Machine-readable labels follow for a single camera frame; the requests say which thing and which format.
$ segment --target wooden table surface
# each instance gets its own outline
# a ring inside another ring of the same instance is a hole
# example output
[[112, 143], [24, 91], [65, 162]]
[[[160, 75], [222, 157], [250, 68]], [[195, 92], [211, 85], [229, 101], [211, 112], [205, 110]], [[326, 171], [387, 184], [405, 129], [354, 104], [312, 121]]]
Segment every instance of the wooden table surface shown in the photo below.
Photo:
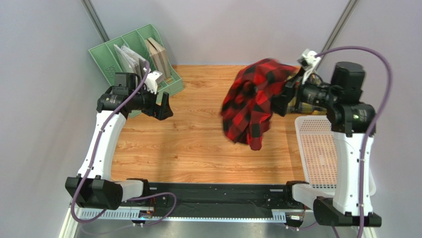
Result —
[[120, 134], [112, 180], [152, 182], [286, 183], [304, 180], [294, 120], [273, 115], [263, 147], [252, 151], [223, 134], [219, 111], [238, 65], [177, 65], [185, 89], [170, 98], [174, 116], [139, 115]]

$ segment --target green file organizer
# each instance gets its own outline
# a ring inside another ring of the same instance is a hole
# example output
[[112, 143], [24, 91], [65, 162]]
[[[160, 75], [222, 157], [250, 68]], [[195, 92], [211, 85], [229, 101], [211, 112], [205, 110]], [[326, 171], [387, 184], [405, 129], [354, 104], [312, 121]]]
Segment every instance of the green file organizer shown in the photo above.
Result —
[[[118, 57], [116, 51], [114, 50], [114, 44], [121, 47], [126, 45], [131, 48], [136, 53], [142, 55], [151, 66], [151, 71], [157, 69], [153, 60], [150, 57], [147, 46], [145, 45], [145, 39], [152, 37], [158, 43], [160, 43], [164, 48], [165, 45], [162, 43], [161, 37], [159, 36], [156, 28], [149, 24], [129, 33], [126, 33], [122, 36], [119, 36], [113, 40], [107, 41], [99, 46], [96, 46], [92, 49], [89, 49], [89, 52], [103, 73], [104, 77], [107, 79], [110, 85], [114, 85], [114, 74], [116, 72], [122, 72], [120, 64], [118, 62]], [[175, 95], [176, 93], [183, 90], [182, 78], [174, 71], [173, 67], [170, 65], [171, 77], [165, 79], [158, 85], [158, 96], [157, 103], [161, 102], [162, 93], [167, 92], [170, 96]], [[129, 114], [131, 118], [139, 115], [141, 111], [133, 111]]]

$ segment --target buffalo check cloth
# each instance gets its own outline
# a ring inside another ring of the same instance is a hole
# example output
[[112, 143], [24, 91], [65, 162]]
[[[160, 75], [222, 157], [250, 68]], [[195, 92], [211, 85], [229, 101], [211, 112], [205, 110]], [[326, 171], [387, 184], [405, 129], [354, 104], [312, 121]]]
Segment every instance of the buffalo check cloth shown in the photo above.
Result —
[[238, 72], [224, 98], [220, 115], [223, 131], [234, 143], [262, 148], [263, 133], [269, 130], [271, 99], [280, 94], [297, 68], [262, 59]]

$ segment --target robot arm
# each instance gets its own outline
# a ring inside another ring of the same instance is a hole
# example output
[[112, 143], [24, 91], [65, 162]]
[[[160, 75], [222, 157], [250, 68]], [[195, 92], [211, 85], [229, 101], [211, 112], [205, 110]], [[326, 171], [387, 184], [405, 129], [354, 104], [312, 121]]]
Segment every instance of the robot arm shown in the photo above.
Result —
[[[297, 102], [327, 109], [337, 149], [337, 186], [332, 196], [307, 182], [288, 182], [290, 199], [311, 208], [317, 222], [324, 226], [359, 226], [360, 205], [364, 204], [365, 226], [379, 227], [381, 218], [373, 213], [369, 196], [369, 155], [374, 130], [367, 142], [365, 158], [360, 159], [363, 137], [375, 117], [375, 109], [360, 102], [365, 71], [359, 64], [338, 62], [331, 83], [317, 85], [308, 81], [320, 61], [315, 55], [313, 51], [304, 51], [298, 60], [301, 69], [286, 83], [282, 93], [273, 98], [271, 108], [285, 116], [288, 103], [296, 96]], [[365, 167], [363, 203], [359, 201], [360, 163]]]
[[159, 77], [162, 77], [162, 73], [157, 71], [148, 74], [145, 87], [108, 121], [97, 148], [95, 148], [99, 131], [104, 122], [137, 88], [136, 75], [133, 73], [116, 73], [114, 86], [98, 99], [96, 129], [87, 156], [77, 176], [68, 177], [65, 184], [67, 191], [73, 197], [82, 176], [89, 168], [93, 150], [96, 149], [94, 163], [89, 168], [91, 171], [77, 197], [76, 203], [79, 207], [116, 210], [123, 201], [141, 195], [149, 195], [145, 194], [145, 191], [149, 190], [148, 182], [145, 179], [134, 178], [111, 182], [111, 164], [118, 137], [132, 110], [141, 110], [142, 113], [159, 120], [173, 116], [168, 102], [168, 93], [163, 93], [161, 105], [156, 104], [156, 80]]

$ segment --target white plastic basket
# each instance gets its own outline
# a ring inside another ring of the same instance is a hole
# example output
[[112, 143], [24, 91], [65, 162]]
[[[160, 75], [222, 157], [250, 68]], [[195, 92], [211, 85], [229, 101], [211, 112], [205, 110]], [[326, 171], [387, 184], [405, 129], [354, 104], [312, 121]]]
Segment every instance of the white plastic basket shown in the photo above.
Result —
[[[334, 195], [337, 185], [337, 152], [326, 116], [302, 116], [295, 120], [305, 181], [312, 187]], [[376, 192], [369, 170], [369, 194]]]

